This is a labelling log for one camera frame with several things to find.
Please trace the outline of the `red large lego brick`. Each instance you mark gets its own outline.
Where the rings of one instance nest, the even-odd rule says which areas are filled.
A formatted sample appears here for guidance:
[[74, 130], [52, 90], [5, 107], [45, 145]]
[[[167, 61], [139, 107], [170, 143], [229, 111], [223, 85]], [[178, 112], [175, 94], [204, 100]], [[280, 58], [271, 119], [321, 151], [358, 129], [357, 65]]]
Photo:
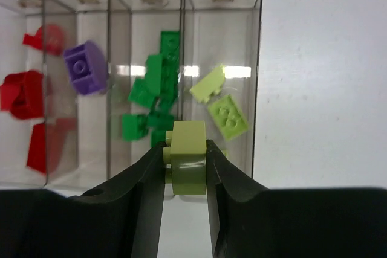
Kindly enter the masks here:
[[75, 118], [58, 118], [54, 124], [35, 124], [26, 166], [44, 175], [53, 173], [62, 158], [67, 135], [76, 128]]

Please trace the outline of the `red curved lego brick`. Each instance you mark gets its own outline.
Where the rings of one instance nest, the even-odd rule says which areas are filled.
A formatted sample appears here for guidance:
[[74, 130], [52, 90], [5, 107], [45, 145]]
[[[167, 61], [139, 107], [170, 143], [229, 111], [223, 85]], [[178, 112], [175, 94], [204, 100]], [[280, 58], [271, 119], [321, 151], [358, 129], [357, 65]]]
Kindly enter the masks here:
[[43, 74], [36, 70], [9, 74], [1, 84], [1, 111], [19, 120], [44, 116]]

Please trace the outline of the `lime curved lego brick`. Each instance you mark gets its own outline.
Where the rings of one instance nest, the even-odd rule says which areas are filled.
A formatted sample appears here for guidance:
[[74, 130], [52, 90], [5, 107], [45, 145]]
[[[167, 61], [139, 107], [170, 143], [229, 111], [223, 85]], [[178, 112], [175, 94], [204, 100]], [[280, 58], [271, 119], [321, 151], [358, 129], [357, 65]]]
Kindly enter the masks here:
[[204, 121], [175, 121], [165, 133], [166, 182], [174, 195], [206, 194], [206, 127]]

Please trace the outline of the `purple curved lego brick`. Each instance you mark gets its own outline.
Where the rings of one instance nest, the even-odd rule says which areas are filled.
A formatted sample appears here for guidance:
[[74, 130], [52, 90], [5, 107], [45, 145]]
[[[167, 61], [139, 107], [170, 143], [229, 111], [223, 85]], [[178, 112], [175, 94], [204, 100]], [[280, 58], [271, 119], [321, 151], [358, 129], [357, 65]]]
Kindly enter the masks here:
[[78, 94], [90, 95], [106, 90], [108, 64], [100, 47], [93, 41], [67, 48], [63, 58], [70, 82]]

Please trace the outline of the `red arch lego brick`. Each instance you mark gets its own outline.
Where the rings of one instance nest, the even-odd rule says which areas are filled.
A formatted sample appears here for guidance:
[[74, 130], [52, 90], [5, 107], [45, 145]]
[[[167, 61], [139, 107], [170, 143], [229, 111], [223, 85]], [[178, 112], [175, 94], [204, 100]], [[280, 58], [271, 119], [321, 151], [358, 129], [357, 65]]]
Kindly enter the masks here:
[[36, 50], [45, 51], [53, 56], [61, 56], [65, 46], [65, 33], [56, 24], [41, 26], [37, 32], [24, 34], [22, 44]]

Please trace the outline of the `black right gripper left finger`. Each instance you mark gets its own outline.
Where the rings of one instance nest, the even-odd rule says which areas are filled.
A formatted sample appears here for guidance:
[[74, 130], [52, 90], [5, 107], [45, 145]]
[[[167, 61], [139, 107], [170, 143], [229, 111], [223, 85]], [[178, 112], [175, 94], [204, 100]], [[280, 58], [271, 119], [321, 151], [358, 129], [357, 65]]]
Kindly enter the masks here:
[[164, 144], [80, 196], [1, 192], [2, 257], [156, 257], [164, 201]]

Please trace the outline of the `green arch lego piece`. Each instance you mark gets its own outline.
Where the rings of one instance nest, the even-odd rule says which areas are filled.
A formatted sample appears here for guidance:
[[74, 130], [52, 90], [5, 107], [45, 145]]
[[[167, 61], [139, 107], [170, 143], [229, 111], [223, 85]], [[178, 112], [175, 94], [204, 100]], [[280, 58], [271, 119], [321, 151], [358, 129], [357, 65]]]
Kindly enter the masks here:
[[136, 77], [128, 96], [128, 101], [141, 107], [153, 110], [157, 104], [158, 97], [151, 94], [144, 79]]

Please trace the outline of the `green round-notch lego brick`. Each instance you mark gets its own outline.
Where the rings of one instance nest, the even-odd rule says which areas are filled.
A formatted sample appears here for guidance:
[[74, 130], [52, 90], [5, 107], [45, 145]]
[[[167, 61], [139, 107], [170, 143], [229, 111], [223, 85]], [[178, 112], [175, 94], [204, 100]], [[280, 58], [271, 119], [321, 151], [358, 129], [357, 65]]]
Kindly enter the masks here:
[[159, 142], [165, 142], [166, 130], [154, 129], [151, 132], [151, 146], [154, 147]]

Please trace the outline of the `dark green lego brick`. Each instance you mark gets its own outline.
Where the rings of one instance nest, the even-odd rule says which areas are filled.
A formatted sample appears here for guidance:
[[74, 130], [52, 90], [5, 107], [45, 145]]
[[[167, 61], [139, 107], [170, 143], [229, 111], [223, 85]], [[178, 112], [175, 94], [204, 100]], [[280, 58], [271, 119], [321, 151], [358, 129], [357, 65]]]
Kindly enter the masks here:
[[163, 56], [154, 54], [148, 56], [146, 60], [146, 86], [151, 94], [159, 96], [161, 92], [161, 75], [163, 68]]

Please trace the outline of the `green small lego brick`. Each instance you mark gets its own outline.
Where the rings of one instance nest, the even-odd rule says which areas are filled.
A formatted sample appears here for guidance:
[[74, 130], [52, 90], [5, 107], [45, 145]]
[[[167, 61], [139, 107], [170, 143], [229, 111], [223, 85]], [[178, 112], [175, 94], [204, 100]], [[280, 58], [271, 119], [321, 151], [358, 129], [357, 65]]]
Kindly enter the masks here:
[[126, 141], [139, 140], [147, 136], [147, 115], [123, 114], [122, 137]]

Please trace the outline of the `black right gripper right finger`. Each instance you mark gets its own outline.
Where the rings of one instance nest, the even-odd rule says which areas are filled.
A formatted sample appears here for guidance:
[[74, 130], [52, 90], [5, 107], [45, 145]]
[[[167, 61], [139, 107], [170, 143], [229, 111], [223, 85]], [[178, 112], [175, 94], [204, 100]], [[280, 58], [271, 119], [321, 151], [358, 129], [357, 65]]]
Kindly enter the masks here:
[[207, 140], [213, 257], [385, 257], [386, 190], [268, 189]]

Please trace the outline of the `green square lego plate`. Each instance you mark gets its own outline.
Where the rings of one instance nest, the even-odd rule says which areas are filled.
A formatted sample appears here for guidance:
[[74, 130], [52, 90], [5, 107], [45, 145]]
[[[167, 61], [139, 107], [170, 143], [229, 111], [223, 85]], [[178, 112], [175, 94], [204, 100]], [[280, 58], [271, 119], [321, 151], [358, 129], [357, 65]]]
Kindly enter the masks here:
[[161, 130], [172, 130], [175, 117], [164, 112], [151, 111], [147, 116], [147, 127]]

